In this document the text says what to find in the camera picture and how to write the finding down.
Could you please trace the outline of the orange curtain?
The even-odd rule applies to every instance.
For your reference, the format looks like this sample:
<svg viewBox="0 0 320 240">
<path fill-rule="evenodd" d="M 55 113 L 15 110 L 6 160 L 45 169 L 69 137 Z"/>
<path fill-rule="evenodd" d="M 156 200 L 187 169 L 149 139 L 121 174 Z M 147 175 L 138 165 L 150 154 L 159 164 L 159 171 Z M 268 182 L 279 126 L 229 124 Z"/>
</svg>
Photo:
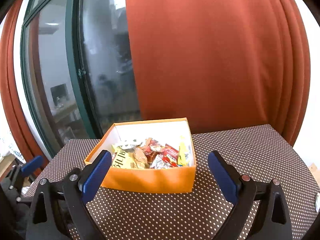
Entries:
<svg viewBox="0 0 320 240">
<path fill-rule="evenodd" d="M 126 0 L 145 120 L 186 117 L 193 133 L 271 125 L 294 144 L 310 53 L 294 0 Z"/>
<path fill-rule="evenodd" d="M 8 11 L 1 35 L 1 99 L 4 113 L 18 149 L 26 161 L 43 158 L 42 167 L 49 164 L 27 124 L 14 75 L 14 32 L 23 0 L 16 0 Z"/>
</svg>

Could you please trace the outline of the yellow honey butter chip bag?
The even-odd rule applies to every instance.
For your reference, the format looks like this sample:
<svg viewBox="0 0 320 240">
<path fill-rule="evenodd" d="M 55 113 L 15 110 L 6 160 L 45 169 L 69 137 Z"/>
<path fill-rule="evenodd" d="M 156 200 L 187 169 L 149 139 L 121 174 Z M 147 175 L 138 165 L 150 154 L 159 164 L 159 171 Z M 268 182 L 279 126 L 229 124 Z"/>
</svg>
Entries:
<svg viewBox="0 0 320 240">
<path fill-rule="evenodd" d="M 133 153 L 127 152 L 120 147 L 116 147 L 114 150 L 114 158 L 112 161 L 112 167 L 115 168 L 138 168 Z"/>
</svg>

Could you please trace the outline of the orange curtain left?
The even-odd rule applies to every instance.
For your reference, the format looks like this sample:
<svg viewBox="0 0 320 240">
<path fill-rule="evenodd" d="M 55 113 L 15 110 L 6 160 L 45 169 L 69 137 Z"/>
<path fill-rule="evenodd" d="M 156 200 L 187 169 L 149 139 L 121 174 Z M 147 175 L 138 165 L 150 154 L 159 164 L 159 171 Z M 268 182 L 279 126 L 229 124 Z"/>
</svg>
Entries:
<svg viewBox="0 0 320 240">
<path fill-rule="evenodd" d="M 42 167 L 49 164 L 27 124 L 14 75 L 14 32 L 23 0 L 16 0 L 8 11 L 1 35 L 1 99 L 4 113 L 18 149 L 26 161 L 43 158 Z"/>
</svg>

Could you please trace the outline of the brown polka dot tablecloth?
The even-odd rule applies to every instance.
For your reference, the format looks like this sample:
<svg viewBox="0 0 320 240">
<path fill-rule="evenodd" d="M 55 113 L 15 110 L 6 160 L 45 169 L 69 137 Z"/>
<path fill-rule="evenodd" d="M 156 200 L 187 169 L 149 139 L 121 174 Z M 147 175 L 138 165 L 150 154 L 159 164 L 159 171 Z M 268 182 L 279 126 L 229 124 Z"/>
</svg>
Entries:
<svg viewBox="0 0 320 240">
<path fill-rule="evenodd" d="M 225 201 L 207 164 L 217 150 L 240 174 L 268 183 L 280 180 L 289 207 L 292 239 L 317 217 L 319 187 L 310 170 L 270 125 L 192 136 L 196 175 L 191 193 L 148 194 L 100 188 L 88 209 L 107 239 L 212 239 L 232 205 Z"/>
</svg>

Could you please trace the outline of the orange curtain right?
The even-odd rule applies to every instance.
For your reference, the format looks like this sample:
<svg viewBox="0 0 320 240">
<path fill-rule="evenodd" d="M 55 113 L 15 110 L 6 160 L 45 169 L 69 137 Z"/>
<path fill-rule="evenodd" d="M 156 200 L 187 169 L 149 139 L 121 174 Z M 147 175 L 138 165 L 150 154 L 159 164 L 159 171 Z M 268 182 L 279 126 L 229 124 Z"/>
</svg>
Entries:
<svg viewBox="0 0 320 240">
<path fill-rule="evenodd" d="M 271 125 L 294 144 L 310 53 L 294 0 L 126 0 L 145 120 L 186 117 L 193 133 Z"/>
</svg>

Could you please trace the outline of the orange snack packet in box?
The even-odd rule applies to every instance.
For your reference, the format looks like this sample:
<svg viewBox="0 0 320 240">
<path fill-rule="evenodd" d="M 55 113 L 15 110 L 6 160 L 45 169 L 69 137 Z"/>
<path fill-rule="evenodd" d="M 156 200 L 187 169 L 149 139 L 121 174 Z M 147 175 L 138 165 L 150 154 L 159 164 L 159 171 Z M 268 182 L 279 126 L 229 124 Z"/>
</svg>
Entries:
<svg viewBox="0 0 320 240">
<path fill-rule="evenodd" d="M 140 146 L 136 146 L 134 151 L 134 159 L 139 169 L 149 168 L 154 161 L 157 152 L 151 149 L 152 138 L 146 139 Z"/>
</svg>

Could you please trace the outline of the white red snack bag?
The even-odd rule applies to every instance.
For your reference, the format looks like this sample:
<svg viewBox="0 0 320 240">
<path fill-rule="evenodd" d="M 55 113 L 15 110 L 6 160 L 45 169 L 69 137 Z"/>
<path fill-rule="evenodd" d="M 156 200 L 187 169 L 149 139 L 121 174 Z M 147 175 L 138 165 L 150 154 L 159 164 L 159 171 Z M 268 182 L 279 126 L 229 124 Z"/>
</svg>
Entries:
<svg viewBox="0 0 320 240">
<path fill-rule="evenodd" d="M 178 167 L 178 150 L 166 144 L 162 145 L 151 145 L 150 148 L 153 152 L 156 152 L 157 155 L 154 158 L 153 162 L 150 165 L 150 168 L 159 170 L 172 167 Z"/>
</svg>

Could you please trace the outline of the cream biscuit snack packet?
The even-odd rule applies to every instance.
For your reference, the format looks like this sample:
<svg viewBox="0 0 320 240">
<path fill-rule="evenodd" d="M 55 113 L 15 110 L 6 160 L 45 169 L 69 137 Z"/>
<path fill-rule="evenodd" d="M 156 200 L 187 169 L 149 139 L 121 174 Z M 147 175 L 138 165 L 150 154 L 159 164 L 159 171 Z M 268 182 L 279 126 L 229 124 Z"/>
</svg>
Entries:
<svg viewBox="0 0 320 240">
<path fill-rule="evenodd" d="M 142 140 L 139 139 L 127 139 L 121 140 L 116 146 L 122 150 L 132 150 L 142 144 Z"/>
</svg>

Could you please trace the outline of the yellow cake snack packet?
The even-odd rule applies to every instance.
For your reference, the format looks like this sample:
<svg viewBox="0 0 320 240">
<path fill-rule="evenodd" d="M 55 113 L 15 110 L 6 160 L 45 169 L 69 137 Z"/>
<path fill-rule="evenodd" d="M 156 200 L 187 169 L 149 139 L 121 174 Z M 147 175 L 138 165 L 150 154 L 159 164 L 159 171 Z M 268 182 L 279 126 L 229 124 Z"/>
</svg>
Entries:
<svg viewBox="0 0 320 240">
<path fill-rule="evenodd" d="M 181 137 L 177 164 L 179 166 L 193 166 L 194 165 L 194 156 L 193 156 L 193 148 L 191 146 L 190 141 Z"/>
</svg>

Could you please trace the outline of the green framed glass door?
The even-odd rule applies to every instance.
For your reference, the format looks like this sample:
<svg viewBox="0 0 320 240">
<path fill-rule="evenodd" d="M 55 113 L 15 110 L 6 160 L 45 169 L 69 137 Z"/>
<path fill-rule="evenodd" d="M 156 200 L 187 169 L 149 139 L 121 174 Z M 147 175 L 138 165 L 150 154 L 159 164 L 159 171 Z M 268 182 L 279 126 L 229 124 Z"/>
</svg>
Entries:
<svg viewBox="0 0 320 240">
<path fill-rule="evenodd" d="M 72 139 L 100 139 L 141 119 L 125 0 L 29 0 L 22 79 L 50 157 Z"/>
</svg>

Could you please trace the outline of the orange cardboard box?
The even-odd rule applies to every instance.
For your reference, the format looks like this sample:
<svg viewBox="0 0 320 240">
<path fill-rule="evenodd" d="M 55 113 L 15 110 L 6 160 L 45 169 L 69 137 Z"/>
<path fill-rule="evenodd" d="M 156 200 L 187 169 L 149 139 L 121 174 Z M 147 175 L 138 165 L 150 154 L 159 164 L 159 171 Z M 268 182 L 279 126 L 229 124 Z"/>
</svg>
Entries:
<svg viewBox="0 0 320 240">
<path fill-rule="evenodd" d="M 184 143 L 187 166 L 168 169 L 111 167 L 101 186 L 142 193 L 188 193 L 193 189 L 196 155 L 187 118 L 120 122 L 112 124 L 84 159 L 91 164 L 102 150 L 114 153 L 112 146 L 125 141 L 156 139 L 178 150 Z"/>
</svg>

